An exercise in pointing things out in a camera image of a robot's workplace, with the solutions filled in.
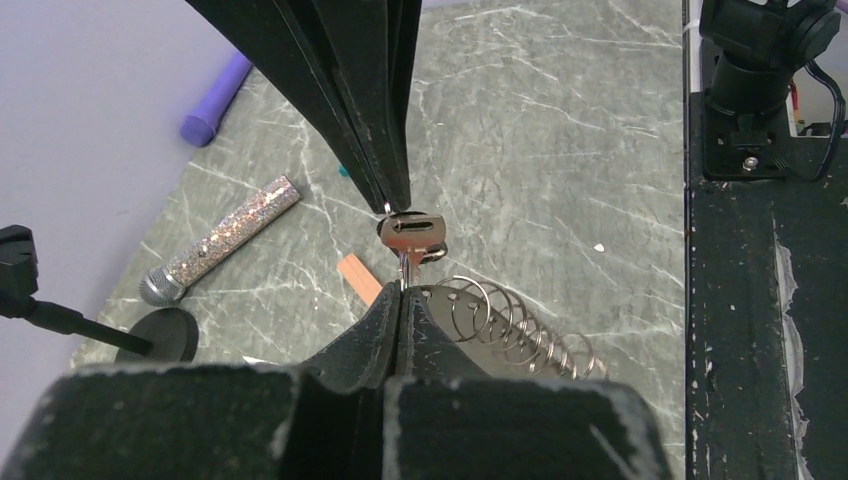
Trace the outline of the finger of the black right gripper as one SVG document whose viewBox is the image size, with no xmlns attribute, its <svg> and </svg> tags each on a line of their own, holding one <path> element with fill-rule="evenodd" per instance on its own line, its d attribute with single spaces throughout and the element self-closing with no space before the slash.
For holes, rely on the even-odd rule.
<svg viewBox="0 0 848 480">
<path fill-rule="evenodd" d="M 411 207 L 406 121 L 422 3 L 314 1 L 353 136 L 340 158 L 374 212 Z"/>
<path fill-rule="evenodd" d="M 373 175 L 328 70 L 286 1 L 191 1 L 189 5 L 230 41 L 318 131 L 375 212 L 387 198 Z"/>
</svg>

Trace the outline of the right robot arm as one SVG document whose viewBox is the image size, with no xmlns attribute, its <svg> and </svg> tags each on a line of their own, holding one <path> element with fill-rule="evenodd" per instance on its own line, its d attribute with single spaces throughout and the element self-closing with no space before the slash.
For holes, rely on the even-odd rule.
<svg viewBox="0 0 848 480">
<path fill-rule="evenodd" d="M 412 203 L 406 117 L 418 1 L 196 1 L 193 8 L 311 123 L 377 214 Z M 709 94 L 730 114 L 766 114 L 841 19 L 832 1 L 706 1 L 700 33 L 721 51 Z"/>
</svg>

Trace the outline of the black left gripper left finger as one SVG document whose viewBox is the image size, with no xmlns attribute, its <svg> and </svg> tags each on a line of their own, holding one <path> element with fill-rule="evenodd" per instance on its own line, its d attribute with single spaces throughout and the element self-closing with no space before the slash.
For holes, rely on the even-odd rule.
<svg viewBox="0 0 848 480">
<path fill-rule="evenodd" d="M 301 367 L 334 391 L 380 386 L 395 363 L 401 307 L 399 283 L 390 282 L 357 322 Z"/>
</svg>

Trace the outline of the black key tag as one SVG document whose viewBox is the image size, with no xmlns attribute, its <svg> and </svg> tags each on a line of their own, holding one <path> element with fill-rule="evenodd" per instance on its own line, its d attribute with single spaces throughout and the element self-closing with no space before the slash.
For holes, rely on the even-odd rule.
<svg viewBox="0 0 848 480">
<path fill-rule="evenodd" d="M 395 252 L 399 261 L 401 290 L 411 287 L 422 263 L 441 260 L 448 253 L 447 226 L 444 217 L 417 211 L 395 212 L 385 202 L 385 217 L 377 232 L 382 244 Z"/>
</svg>

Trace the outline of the red handled key holder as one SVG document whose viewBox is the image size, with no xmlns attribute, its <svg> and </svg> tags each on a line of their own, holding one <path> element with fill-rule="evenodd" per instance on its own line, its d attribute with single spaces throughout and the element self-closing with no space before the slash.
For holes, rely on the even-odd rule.
<svg viewBox="0 0 848 480">
<path fill-rule="evenodd" d="M 609 378 L 586 335 L 557 333 L 500 284 L 456 275 L 421 289 L 436 325 L 490 375 Z"/>
</svg>

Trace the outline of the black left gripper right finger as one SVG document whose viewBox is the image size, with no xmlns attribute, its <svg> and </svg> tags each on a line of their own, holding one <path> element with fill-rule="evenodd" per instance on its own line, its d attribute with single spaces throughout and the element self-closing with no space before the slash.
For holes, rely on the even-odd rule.
<svg viewBox="0 0 848 480">
<path fill-rule="evenodd" d="M 424 291 L 402 296 L 397 331 L 396 375 L 423 379 L 488 378 L 437 325 Z"/>
</svg>

